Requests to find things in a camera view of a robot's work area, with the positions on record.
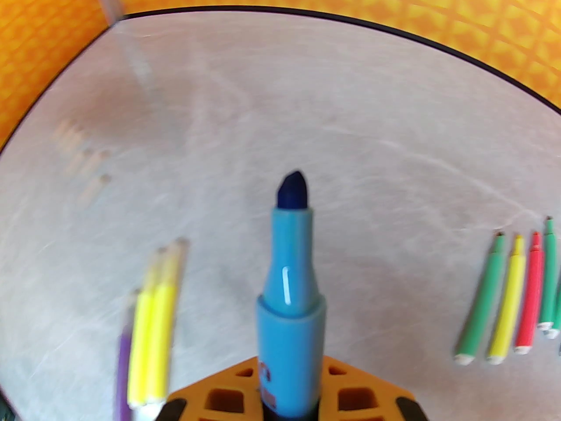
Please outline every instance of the orange wall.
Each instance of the orange wall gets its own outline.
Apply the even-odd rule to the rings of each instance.
[[[243,4],[292,7],[362,18],[412,32],[468,54],[519,80],[561,107],[561,0],[122,2],[127,14],[183,6]]]
[[[106,27],[98,0],[0,0],[0,148],[56,74]]]

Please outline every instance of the gray marble surface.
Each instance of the gray marble surface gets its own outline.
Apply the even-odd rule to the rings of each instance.
[[[88,209],[51,134],[109,149]],[[282,175],[307,174],[326,353],[432,421],[561,419],[556,342],[451,359],[493,230],[561,219],[561,118],[413,42],[275,14],[122,22],[52,86],[0,160],[0,384],[24,421],[111,417],[117,337],[150,252],[192,242],[171,389],[255,354]]]

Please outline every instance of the printed label on marker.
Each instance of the printed label on marker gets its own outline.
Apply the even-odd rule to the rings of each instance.
[[[276,409],[277,408],[277,399],[271,393],[267,391],[267,389],[261,387],[261,399],[263,402],[266,403],[269,407]]]
[[[269,371],[269,367],[262,361],[259,362],[259,374],[265,381],[271,381],[271,371]]]

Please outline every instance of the light blue marker barrel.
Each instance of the light blue marker barrel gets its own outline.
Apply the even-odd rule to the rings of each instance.
[[[312,264],[312,210],[275,208],[257,333],[261,398],[279,417],[306,417],[317,406],[325,313]]]

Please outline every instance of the marker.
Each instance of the marker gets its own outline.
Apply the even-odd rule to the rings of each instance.
[[[541,235],[533,233],[532,246],[529,250],[528,278],[524,297],[524,307],[515,342],[515,353],[527,354],[533,345],[537,316],[540,312],[541,285],[543,282],[543,249]]]
[[[556,339],[561,331],[561,289],[557,293],[557,303],[553,318],[553,327],[547,331],[546,337],[549,339]]]
[[[131,421],[132,411],[127,403],[128,361],[131,354],[132,325],[134,323],[137,293],[128,297],[124,313],[124,325],[119,337],[117,380],[115,383],[114,421]]]
[[[300,171],[284,178],[272,211],[272,260],[256,304],[265,419],[317,415],[325,298],[312,264],[312,210]]]
[[[545,266],[543,268],[543,289],[541,293],[540,320],[537,328],[548,331],[553,327],[555,292],[557,291],[557,240],[553,232],[553,219],[545,221]]]
[[[174,333],[177,289],[187,243],[176,240],[162,260],[160,281],[154,291],[154,306],[146,366],[146,401],[163,403],[168,397],[168,374]]]
[[[479,283],[471,312],[465,322],[462,335],[456,348],[454,360],[459,365],[469,365],[475,359],[481,339],[487,328],[489,315],[493,309],[495,295],[501,284],[504,268],[504,235],[502,232],[495,236],[493,247],[487,259],[485,272]]]
[[[154,254],[146,270],[144,286],[136,299],[135,324],[132,330],[131,356],[128,366],[128,404],[133,409],[146,403],[146,371],[148,369],[148,348],[152,334],[152,318],[156,282],[164,249]]]
[[[524,238],[517,235],[515,246],[511,255],[511,265],[508,270],[507,284],[505,285],[503,303],[493,334],[493,341],[489,348],[487,361],[491,365],[500,365],[507,357],[511,347],[512,336],[515,332],[520,299],[524,289],[525,255]]]

